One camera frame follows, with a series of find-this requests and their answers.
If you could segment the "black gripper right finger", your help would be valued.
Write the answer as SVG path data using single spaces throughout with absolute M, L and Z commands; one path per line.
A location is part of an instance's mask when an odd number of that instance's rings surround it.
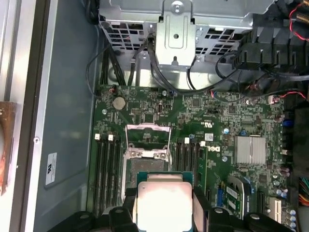
M 226 209 L 212 207 L 200 187 L 193 187 L 194 232 L 290 232 L 275 220 L 249 213 L 243 219 L 231 215 Z

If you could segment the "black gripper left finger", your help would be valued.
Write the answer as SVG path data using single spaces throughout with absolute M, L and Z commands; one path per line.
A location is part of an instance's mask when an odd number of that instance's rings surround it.
M 51 232 L 138 232 L 133 222 L 133 208 L 137 199 L 137 188 L 125 191 L 122 206 L 112 208 L 107 214 L 95 217 L 93 213 L 80 211 L 69 216 L 49 231 Z

